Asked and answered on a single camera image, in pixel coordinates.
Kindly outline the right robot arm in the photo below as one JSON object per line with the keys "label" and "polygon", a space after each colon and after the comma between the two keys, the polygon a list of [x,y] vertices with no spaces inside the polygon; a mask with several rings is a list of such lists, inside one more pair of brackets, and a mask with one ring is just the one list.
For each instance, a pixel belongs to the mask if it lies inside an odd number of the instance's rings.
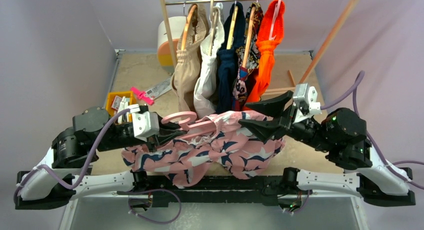
{"label": "right robot arm", "polygon": [[331,174],[287,167],[280,181],[284,192],[324,190],[350,194],[378,207],[415,205],[408,184],[412,170],[383,162],[367,137],[366,121],[353,110],[338,108],[318,122],[314,116],[320,113],[320,104],[315,99],[297,98],[292,91],[248,107],[271,117],[239,120],[261,142],[288,136],[325,153],[329,162],[343,169],[342,174]]}

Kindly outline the pink shark print shorts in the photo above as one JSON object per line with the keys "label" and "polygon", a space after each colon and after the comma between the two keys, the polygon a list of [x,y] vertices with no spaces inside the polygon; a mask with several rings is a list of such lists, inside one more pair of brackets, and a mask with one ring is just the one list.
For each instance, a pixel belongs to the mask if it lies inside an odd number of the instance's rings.
{"label": "pink shark print shorts", "polygon": [[150,152],[146,144],[126,147],[123,162],[134,172],[162,173],[182,189],[196,185],[213,163],[234,177],[248,180],[262,173],[286,145],[283,138],[263,143],[239,120],[267,121],[270,117],[253,110],[227,111],[202,118],[214,124],[215,131],[190,140],[173,139]]}

